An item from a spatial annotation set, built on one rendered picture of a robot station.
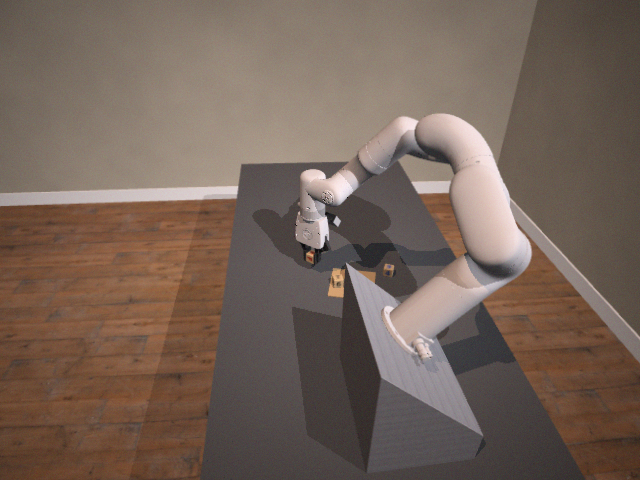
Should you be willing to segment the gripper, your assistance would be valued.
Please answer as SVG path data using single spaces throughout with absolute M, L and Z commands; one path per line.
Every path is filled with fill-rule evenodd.
M 315 248 L 313 264 L 316 265 L 321 261 L 321 253 L 331 249 L 328 242 L 329 229 L 327 216 L 324 215 L 319 219 L 306 219 L 300 215 L 299 211 L 296 219 L 295 238 L 302 245 L 305 261 L 306 253 L 311 250 L 311 247 Z

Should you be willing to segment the orange flat mat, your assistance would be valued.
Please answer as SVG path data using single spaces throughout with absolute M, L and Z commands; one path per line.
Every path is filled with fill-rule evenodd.
M 367 272 L 367 271 L 358 271 L 358 272 L 360 272 L 362 275 L 364 275 L 373 283 L 375 283 L 376 272 Z M 338 274 L 342 274 L 343 280 L 345 279 L 345 269 L 333 268 L 332 275 L 338 275 Z M 332 283 L 332 276 L 331 276 L 328 297 L 343 298 L 343 295 L 344 295 L 344 281 L 343 281 L 343 287 L 334 288 Z

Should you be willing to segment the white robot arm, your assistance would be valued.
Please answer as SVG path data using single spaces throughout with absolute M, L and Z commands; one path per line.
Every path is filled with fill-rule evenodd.
M 467 252 L 396 308 L 381 310 L 383 323 L 397 344 L 425 362 L 433 357 L 429 350 L 432 338 L 518 277 L 529 265 L 532 250 L 516 225 L 509 192 L 488 144 L 470 124 L 443 113 L 419 121 L 395 118 L 328 179 L 320 170 L 302 172 L 300 215 L 306 219 L 326 215 L 328 224 L 338 227 L 341 220 L 325 212 L 323 203 L 339 206 L 406 154 L 450 164 L 454 175 L 462 168 L 451 181 L 449 197 Z

